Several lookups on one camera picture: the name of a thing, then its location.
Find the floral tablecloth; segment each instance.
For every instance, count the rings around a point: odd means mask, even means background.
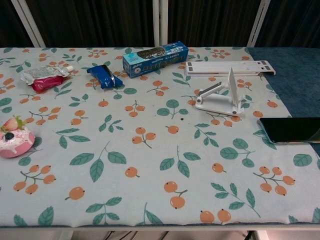
[[[21,116],[36,136],[24,155],[0,159],[0,226],[320,222],[319,157],[267,142],[257,125],[289,115],[263,75],[236,77],[240,117],[205,112],[199,89],[226,77],[189,77],[181,63],[130,79],[122,55],[140,49],[0,48],[0,124]],[[188,54],[253,60],[241,47]],[[124,85],[102,90],[86,72],[101,64]],[[20,72],[44,65],[75,70],[36,94]]]

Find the blue box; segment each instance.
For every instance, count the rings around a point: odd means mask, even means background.
[[[189,49],[180,41],[123,55],[123,69],[135,78],[167,65],[185,62]]]

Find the smartphone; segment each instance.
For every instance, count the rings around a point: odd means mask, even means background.
[[[258,124],[274,144],[320,143],[320,117],[262,117]]]

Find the phone holder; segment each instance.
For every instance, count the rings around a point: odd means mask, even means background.
[[[224,96],[216,92],[221,89],[229,89],[231,96]],[[200,110],[238,116],[244,112],[241,107],[243,97],[238,97],[237,86],[232,67],[229,69],[228,82],[219,82],[205,90],[200,89],[195,101],[195,107]]]

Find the curtain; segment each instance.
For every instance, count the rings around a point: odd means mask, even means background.
[[[168,42],[246,46],[260,0],[169,0]]]
[[[255,47],[320,48],[320,0],[272,0]]]
[[[26,0],[47,47],[152,47],[151,0]]]
[[[0,0],[0,48],[33,47],[10,0]]]

